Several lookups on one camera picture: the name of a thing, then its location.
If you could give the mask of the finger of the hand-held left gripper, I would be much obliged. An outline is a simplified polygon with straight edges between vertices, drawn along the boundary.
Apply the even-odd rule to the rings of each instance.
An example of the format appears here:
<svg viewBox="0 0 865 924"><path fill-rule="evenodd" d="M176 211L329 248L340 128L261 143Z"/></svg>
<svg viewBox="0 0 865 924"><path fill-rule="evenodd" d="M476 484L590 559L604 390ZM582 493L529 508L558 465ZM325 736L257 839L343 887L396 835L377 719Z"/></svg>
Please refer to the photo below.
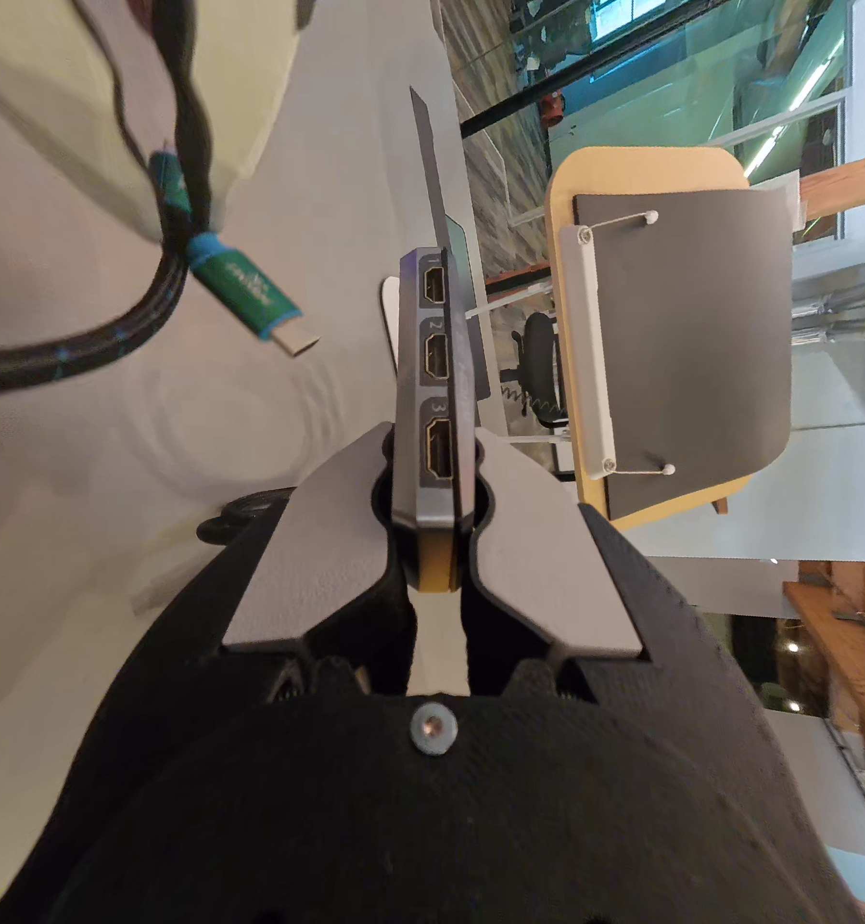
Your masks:
<svg viewBox="0 0 865 924"><path fill-rule="evenodd" d="M277 121L300 40L296 1L196 2L192 82L212 139L211 219L251 179Z"/></svg>
<svg viewBox="0 0 865 924"><path fill-rule="evenodd" d="M194 75L213 2L0 1L0 115L149 240L160 212L213 217L213 139Z"/></svg>

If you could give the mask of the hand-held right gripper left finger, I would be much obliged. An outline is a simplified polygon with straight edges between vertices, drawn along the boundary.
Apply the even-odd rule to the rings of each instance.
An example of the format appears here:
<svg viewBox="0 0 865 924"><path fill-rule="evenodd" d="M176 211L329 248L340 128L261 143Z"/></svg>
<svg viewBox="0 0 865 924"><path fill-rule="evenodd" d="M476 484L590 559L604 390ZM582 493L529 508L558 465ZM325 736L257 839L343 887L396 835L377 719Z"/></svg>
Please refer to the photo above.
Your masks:
<svg viewBox="0 0 865 924"><path fill-rule="evenodd" d="M222 637L236 653L328 657L403 695L415 611L390 525L393 424L346 445L292 491Z"/></svg>

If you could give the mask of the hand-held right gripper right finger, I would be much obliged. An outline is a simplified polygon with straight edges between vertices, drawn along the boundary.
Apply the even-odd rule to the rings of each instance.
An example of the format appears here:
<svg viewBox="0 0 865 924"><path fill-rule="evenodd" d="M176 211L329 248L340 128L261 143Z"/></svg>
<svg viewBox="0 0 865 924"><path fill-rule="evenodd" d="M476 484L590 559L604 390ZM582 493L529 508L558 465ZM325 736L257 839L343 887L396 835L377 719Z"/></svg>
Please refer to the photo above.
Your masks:
<svg viewBox="0 0 865 924"><path fill-rule="evenodd" d="M460 617L473 696L522 662L567 680L581 660L630 663L644 645L577 504L508 441L476 432L476 508Z"/></svg>

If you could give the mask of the grey and black port hub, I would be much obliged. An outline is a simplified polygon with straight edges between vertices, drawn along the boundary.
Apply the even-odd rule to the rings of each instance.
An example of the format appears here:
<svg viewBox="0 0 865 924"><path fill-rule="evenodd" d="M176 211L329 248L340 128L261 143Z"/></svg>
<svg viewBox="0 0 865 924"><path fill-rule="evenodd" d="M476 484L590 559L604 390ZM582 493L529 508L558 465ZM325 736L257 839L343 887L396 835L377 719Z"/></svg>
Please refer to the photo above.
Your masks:
<svg viewBox="0 0 865 924"><path fill-rule="evenodd" d="M475 520L477 396L465 290L448 248L400 262L391 521L407 581L460 587Z"/></svg>

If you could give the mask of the black braided cable green plugs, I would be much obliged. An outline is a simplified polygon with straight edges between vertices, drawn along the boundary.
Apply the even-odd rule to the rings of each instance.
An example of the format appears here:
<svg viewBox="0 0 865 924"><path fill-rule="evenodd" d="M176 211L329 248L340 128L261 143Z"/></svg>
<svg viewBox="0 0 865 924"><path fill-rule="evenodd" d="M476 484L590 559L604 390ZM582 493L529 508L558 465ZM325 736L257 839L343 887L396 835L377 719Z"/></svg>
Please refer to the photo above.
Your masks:
<svg viewBox="0 0 865 924"><path fill-rule="evenodd" d="M147 343L174 313L191 274L259 339L297 357L318 343L299 307L242 251L216 233L188 236L191 206L178 158L158 150L149 160L163 216L181 236L167 237L153 280L132 308L82 334L0 350L0 394L94 372Z"/></svg>

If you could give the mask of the black office chair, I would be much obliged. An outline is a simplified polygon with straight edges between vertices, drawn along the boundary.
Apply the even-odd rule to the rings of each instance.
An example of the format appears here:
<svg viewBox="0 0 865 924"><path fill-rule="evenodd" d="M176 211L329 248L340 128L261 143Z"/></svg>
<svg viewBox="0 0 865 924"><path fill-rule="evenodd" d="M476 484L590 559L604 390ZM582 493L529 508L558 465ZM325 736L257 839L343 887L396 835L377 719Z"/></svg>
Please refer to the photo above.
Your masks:
<svg viewBox="0 0 865 924"><path fill-rule="evenodd" d="M531 412L549 430L568 422L561 351L554 318L540 311L526 318L522 331L513 330L511 338L518 364L501 379L502 384L516 384L517 392L507 395L522 406L522 415Z"/></svg>

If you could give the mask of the black metal pole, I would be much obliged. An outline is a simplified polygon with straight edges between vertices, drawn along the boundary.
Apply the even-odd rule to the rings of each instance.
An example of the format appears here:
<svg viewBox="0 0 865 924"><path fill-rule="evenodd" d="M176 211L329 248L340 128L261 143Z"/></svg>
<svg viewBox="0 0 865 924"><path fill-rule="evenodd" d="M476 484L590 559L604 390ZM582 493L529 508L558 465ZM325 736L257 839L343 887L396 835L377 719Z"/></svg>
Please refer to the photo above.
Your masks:
<svg viewBox="0 0 865 924"><path fill-rule="evenodd" d="M725 1L687 1L657 16L641 19L624 34L600 42L577 62L464 119L460 123L462 138L482 132L577 80L627 59L724 4Z"/></svg>

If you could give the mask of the dark grey panel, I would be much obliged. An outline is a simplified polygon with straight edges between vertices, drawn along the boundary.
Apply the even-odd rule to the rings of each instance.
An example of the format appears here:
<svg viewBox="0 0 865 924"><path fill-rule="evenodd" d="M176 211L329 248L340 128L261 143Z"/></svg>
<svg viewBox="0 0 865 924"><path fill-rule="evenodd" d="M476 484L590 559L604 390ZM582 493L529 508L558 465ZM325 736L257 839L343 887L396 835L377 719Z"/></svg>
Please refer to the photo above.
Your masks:
<svg viewBox="0 0 865 924"><path fill-rule="evenodd" d="M747 478L791 433L793 221L781 191L579 194L594 233L612 519Z"/></svg>

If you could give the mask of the pale wooden board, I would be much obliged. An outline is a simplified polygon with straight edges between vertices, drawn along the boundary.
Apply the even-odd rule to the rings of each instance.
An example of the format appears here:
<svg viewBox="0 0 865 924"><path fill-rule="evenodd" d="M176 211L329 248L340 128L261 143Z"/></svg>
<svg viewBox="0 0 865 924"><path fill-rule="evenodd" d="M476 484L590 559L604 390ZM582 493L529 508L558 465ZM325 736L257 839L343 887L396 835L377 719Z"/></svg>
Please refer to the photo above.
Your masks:
<svg viewBox="0 0 865 924"><path fill-rule="evenodd" d="M592 505L620 531L650 524L707 503L725 501L732 494L743 490L751 476L684 494L624 517L611 516L607 483L600 479L589 479L584 466L587 437L592 432L587 428L577 393L581 369L573 339L574 311L567 303L564 270L558 255L559 231L574 223L574 198L580 194L643 195L746 190L749 185L737 160L715 147L585 147L567 156L554 169L549 182L544 199L544 220L577 499L578 502Z"/></svg>

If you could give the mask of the white bracket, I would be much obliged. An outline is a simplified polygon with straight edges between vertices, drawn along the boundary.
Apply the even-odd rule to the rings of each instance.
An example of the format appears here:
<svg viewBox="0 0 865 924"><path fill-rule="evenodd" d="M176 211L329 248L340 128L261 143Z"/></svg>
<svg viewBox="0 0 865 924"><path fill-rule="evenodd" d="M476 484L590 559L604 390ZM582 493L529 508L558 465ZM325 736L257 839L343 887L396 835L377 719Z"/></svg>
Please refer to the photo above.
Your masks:
<svg viewBox="0 0 865 924"><path fill-rule="evenodd" d="M568 423L584 477L599 480L615 472L616 457L595 235L588 225L565 225L558 232L557 244Z"/></svg>

